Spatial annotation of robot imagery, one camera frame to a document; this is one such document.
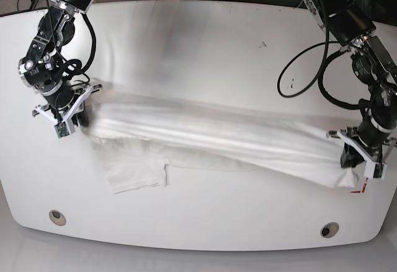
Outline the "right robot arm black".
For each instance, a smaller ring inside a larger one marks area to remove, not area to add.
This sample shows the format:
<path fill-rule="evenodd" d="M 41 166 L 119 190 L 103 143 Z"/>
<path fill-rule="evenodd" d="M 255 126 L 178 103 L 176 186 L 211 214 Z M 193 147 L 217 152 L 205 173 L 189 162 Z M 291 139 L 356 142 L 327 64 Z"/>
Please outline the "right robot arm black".
<path fill-rule="evenodd" d="M 26 56 L 19 61 L 22 82 L 47 101 L 46 105 L 36 106 L 32 115 L 49 119 L 59 138 L 73 134 L 77 126 L 89 125 L 85 101 L 102 88 L 100 84 L 92 85 L 90 79 L 74 79 L 87 75 L 96 54 L 97 39 L 87 17 L 93 1 L 46 0 L 47 13 L 40 19 Z M 91 36 L 90 54 L 85 64 L 61 54 L 61 49 L 74 37 L 77 13 L 82 15 Z"/>

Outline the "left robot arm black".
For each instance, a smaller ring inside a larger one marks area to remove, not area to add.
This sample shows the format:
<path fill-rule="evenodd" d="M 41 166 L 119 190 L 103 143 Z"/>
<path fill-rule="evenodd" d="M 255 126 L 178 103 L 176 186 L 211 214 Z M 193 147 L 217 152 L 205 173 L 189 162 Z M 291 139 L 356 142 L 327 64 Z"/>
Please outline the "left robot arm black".
<path fill-rule="evenodd" d="M 386 158 L 396 145 L 396 139 L 391 138 L 396 129 L 396 64 L 375 36 L 375 24 L 354 0 L 303 1 L 326 34 L 326 41 L 340 47 L 320 67 L 320 92 L 331 103 L 346 110 L 359 110 L 362 116 L 358 127 L 328 133 L 344 142 L 341 167 L 354 168 L 364 163 L 365 177 L 384 179 Z M 347 51 L 351 52 L 355 76 L 370 92 L 369 99 L 357 104 L 331 97 L 323 84 L 326 67 Z"/>

